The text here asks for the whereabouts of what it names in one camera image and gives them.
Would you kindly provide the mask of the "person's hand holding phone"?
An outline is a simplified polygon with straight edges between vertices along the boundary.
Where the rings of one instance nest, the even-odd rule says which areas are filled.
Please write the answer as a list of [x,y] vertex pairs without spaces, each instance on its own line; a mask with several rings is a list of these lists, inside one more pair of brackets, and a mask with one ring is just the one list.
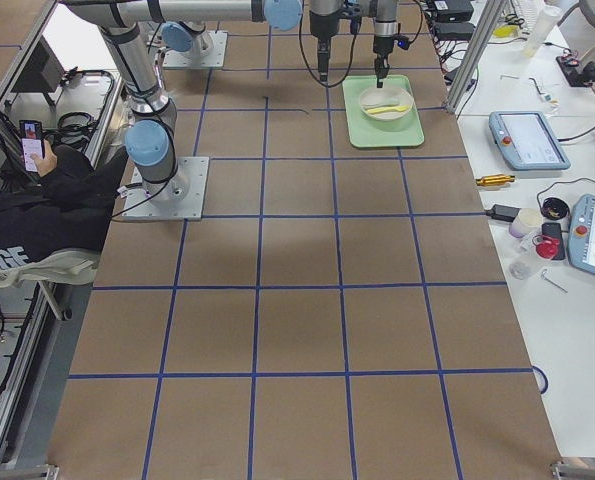
[[57,167],[57,156],[53,152],[52,147],[48,142],[44,143],[44,154],[42,157],[36,153],[33,153],[30,158],[36,166],[37,173],[40,177],[48,175]]

